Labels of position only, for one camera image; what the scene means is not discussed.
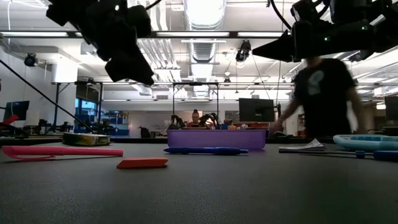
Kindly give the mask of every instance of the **logo on shirt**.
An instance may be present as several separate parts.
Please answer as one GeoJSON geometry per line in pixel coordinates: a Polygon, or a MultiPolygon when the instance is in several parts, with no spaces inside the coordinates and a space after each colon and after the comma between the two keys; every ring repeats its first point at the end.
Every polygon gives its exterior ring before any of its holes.
{"type": "Polygon", "coordinates": [[[312,73],[308,79],[308,94],[310,96],[321,93],[320,82],[323,80],[324,76],[325,74],[321,70],[312,73]]]}

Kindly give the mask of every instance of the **person in background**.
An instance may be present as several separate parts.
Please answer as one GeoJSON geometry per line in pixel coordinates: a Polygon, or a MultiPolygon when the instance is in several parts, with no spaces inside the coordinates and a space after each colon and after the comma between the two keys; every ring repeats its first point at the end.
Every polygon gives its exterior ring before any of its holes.
{"type": "Polygon", "coordinates": [[[295,90],[283,115],[274,123],[275,131],[301,105],[304,108],[305,129],[308,138],[351,134],[347,118],[347,101],[350,101],[358,120],[358,134],[366,134],[362,102],[355,82],[346,65],[333,58],[306,59],[307,67],[294,78],[295,90]]]}
{"type": "Polygon", "coordinates": [[[188,128],[199,127],[199,118],[200,116],[198,110],[193,110],[192,121],[188,123],[187,127],[188,128]]]}

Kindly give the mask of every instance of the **ceiling beam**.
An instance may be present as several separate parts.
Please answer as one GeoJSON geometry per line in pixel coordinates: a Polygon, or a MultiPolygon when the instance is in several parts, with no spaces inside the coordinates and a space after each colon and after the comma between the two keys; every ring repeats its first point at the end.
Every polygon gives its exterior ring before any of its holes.
{"type": "MultiPolygon", "coordinates": [[[[38,31],[38,30],[0,30],[4,38],[31,39],[82,39],[80,32],[75,30],[38,31]]],[[[271,39],[276,40],[281,31],[187,31],[187,30],[156,30],[147,38],[150,39],[271,39]]]]}

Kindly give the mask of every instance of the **orange eraser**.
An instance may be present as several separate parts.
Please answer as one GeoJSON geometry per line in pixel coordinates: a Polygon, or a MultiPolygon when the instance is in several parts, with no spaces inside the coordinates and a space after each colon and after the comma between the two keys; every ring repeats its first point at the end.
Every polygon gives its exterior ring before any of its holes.
{"type": "Polygon", "coordinates": [[[149,157],[149,158],[128,158],[123,159],[116,168],[118,169],[134,169],[134,168],[153,168],[165,167],[168,158],[163,157],[149,157]]]}

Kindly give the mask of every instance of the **black t-shirt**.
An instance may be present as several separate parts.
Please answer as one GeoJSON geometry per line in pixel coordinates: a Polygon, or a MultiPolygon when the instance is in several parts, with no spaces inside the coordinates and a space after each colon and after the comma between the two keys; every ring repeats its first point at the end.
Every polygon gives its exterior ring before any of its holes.
{"type": "Polygon", "coordinates": [[[324,58],[318,66],[299,71],[294,83],[294,97],[304,108],[308,137],[351,133],[346,91],[355,82],[342,61],[324,58]]]}

